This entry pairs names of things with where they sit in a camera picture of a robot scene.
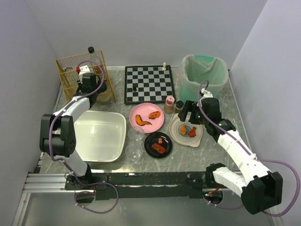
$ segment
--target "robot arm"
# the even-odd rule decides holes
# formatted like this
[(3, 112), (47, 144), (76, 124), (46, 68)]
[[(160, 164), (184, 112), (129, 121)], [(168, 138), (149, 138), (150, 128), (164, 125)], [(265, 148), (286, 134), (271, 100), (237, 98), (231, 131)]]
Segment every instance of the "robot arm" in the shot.
[(283, 184), (281, 175), (278, 172), (272, 173), (257, 160), (256, 155), (242, 141), (234, 125), (229, 120), (222, 118), (219, 101), (205, 89), (202, 89), (201, 93), (200, 102), (204, 113), (219, 127), (215, 127), (203, 116), (197, 102), (189, 100), (186, 101), (178, 117), (181, 121), (185, 121), (187, 113), (191, 112), (189, 122), (204, 125), (207, 133), (226, 150), (243, 175), (241, 177), (235, 174), (221, 163), (211, 164), (206, 169), (207, 183), (221, 184), (235, 192), (241, 197), (243, 205), (251, 214), (280, 204)]
[[(74, 122), (87, 110), (89, 110), (96, 102), (97, 93), (90, 95), (89, 97), (82, 98), (85, 94), (94, 91), (101, 81), (96, 81), (96, 74), (91, 73), (87, 66), (80, 68), (79, 88), (78, 92), (72, 98), (70, 103), (73, 103), (65, 110), (65, 106), (55, 112), (54, 114), (45, 114), (41, 119), (40, 128), (40, 150), (50, 155), (49, 151), (49, 130), (50, 124), (55, 116), (62, 111), (64, 112), (58, 120), (55, 122), (52, 135), (52, 147), (54, 159), (63, 159), (73, 172), (82, 181), (89, 181), (92, 177), (89, 165), (87, 165), (79, 156), (75, 150), (76, 137), (74, 131)], [(105, 83), (102, 85), (102, 89), (99, 92), (106, 90)]]

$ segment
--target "glass cup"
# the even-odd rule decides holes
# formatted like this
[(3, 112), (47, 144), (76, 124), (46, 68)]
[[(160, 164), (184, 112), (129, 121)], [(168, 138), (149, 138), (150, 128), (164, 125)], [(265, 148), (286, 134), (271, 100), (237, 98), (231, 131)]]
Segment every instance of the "glass cup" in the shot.
[(144, 131), (141, 127), (134, 126), (129, 129), (128, 138), (130, 138), (131, 141), (133, 141), (137, 145), (141, 145), (143, 142), (144, 137)]
[(126, 156), (133, 162), (139, 162), (142, 157), (142, 151), (140, 145), (135, 145), (135, 143), (132, 142), (126, 147)]

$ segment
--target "white chess piece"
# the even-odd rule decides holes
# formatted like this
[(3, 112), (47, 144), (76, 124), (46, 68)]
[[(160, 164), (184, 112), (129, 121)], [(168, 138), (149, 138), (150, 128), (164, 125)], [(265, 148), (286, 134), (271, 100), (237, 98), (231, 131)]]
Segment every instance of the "white chess piece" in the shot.
[(166, 63), (165, 63), (165, 62), (163, 63), (162, 70), (163, 70), (163, 71), (165, 71), (165, 70), (166, 70)]

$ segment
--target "white plastic basin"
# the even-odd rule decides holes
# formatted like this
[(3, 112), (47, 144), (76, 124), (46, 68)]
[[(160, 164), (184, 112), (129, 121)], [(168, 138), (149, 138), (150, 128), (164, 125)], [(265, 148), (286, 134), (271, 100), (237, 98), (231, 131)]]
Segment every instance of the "white plastic basin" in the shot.
[(122, 153), (126, 126), (122, 114), (86, 111), (74, 123), (76, 151), (84, 161), (115, 161)]

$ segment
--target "orange food piece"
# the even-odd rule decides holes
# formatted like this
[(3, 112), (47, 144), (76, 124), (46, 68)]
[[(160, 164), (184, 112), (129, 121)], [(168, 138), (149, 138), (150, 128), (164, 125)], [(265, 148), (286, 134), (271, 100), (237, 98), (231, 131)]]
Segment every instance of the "orange food piece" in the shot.
[(164, 147), (158, 145), (157, 143), (154, 143), (151, 147), (152, 147), (152, 149), (155, 149), (160, 154), (164, 154), (166, 152), (166, 149)]
[(151, 125), (149, 121), (143, 121), (140, 115), (136, 115), (135, 120), (139, 126)]
[(185, 124), (182, 124), (180, 128), (180, 134), (185, 135), (187, 133), (187, 129), (185, 127)]
[(196, 127), (192, 127), (192, 130), (190, 130), (188, 136), (189, 137), (195, 137), (197, 134), (196, 134)]
[(161, 115), (161, 113), (159, 111), (152, 112), (149, 115), (149, 119), (155, 119), (155, 118), (159, 117), (160, 115)]
[(163, 144), (162, 138), (159, 138), (159, 139), (158, 139), (158, 144), (159, 144), (159, 145), (162, 145), (162, 144)]

